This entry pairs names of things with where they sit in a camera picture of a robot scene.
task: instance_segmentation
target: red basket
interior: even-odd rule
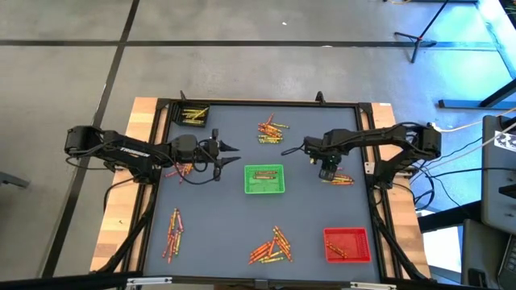
[[[329,249],[326,244],[332,243],[343,250],[347,258]],[[326,228],[324,229],[324,249],[328,263],[367,263],[371,262],[368,235],[365,228]]]

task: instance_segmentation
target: wooden board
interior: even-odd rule
[[[148,141],[152,127],[152,120],[154,119],[154,113],[156,110],[156,103],[157,98],[154,97],[137,97],[135,99],[131,116],[129,117],[129,123],[127,125],[127,136],[146,142]],[[376,128],[392,126],[395,124],[393,108],[390,104],[373,103],[372,109]],[[163,121],[164,114],[160,116],[160,125],[158,126],[156,140],[153,140],[156,143],[161,140],[164,125]],[[384,160],[390,159],[399,151],[400,148],[395,146],[380,147],[381,158]],[[368,152],[371,152],[368,153],[368,156],[372,157],[372,151],[370,148]],[[129,177],[131,176],[127,171],[117,172],[114,175],[113,183]],[[409,186],[408,180],[401,177],[397,177],[395,182]],[[91,263],[90,269],[92,271],[102,267],[116,252],[127,236],[131,222],[131,215],[135,207],[137,190],[137,184],[128,183],[114,188],[111,191],[107,202],[106,212],[102,220],[93,261]],[[148,188],[146,188],[145,201],[147,200],[149,192]],[[424,253],[422,235],[419,230],[418,219],[414,211],[412,195],[403,188],[394,187],[389,190],[389,201],[395,234],[400,246],[419,271],[425,276],[430,277],[430,270]],[[133,246],[129,267],[131,270],[135,269],[135,261],[139,254],[139,243],[140,239],[137,239]],[[394,272],[391,254],[385,241],[383,242],[383,247],[385,249],[385,264],[388,276],[393,276]]]

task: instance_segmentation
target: green plastic tray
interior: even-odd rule
[[[276,179],[273,180],[257,180],[253,176],[258,171],[275,171]],[[283,165],[246,165],[244,168],[245,176],[245,193],[246,194],[267,194],[267,193],[284,193],[285,178],[283,176]]]

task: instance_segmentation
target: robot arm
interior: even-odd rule
[[[390,160],[375,163],[373,183],[382,188],[391,189],[396,173],[412,163],[441,156],[441,134],[431,126],[412,122],[375,130],[334,129],[322,139],[305,137],[303,141],[304,152],[312,164],[322,161],[319,177],[324,180],[333,180],[342,155],[348,155],[351,149],[387,144],[399,146],[402,151]]]
[[[68,130],[64,152],[69,158],[94,156],[102,159],[111,171],[115,167],[127,168],[135,182],[141,184],[158,182],[159,169],[176,163],[212,163],[214,180],[219,180],[223,166],[240,157],[217,159],[220,151],[238,151],[217,138],[218,130],[213,129],[211,138],[199,142],[194,135],[181,135],[169,143],[150,144],[114,130],[75,126]]]

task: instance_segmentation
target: crayon pile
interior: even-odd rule
[[[336,173],[332,181],[323,180],[322,182],[326,182],[331,185],[353,185],[355,183],[349,175],[341,173]]]
[[[173,255],[179,255],[179,245],[181,244],[181,235],[185,231],[181,213],[179,209],[174,209],[174,213],[170,215],[169,232],[167,233],[167,246],[163,251],[164,258],[169,253],[169,263],[172,262]]]
[[[268,144],[279,144],[283,141],[283,132],[279,128],[289,129],[289,126],[273,123],[274,113],[268,117],[267,122],[258,123],[258,131],[263,135],[258,135],[258,142]]]
[[[192,164],[176,164],[176,165],[177,165],[177,168],[179,169],[179,171],[181,172],[182,176],[189,175],[192,172],[192,168],[194,168],[194,166]],[[168,178],[171,176],[175,176],[176,174],[177,174],[176,167],[173,167],[173,171],[165,174],[164,176],[166,178]],[[183,183],[183,177],[181,177],[179,179],[179,184],[181,184],[181,183]]]
[[[272,180],[276,179],[277,171],[257,171],[253,179]]]
[[[206,116],[206,112],[209,108],[210,107],[206,107],[204,110],[183,109],[181,114],[183,115],[184,119],[182,122],[196,125],[204,124],[204,117]]]
[[[273,263],[284,260],[285,258],[292,262],[292,255],[290,254],[290,243],[280,230],[279,227],[273,228],[274,238],[265,244],[257,247],[251,252],[249,257],[249,264],[254,262]],[[278,246],[279,250],[275,251],[274,246]]]
[[[328,247],[328,249],[334,251],[335,253],[337,253],[338,255],[343,257],[344,259],[347,259],[346,252],[344,250],[342,250],[341,248],[337,247],[336,245],[332,244],[331,242],[326,242],[326,247]]]

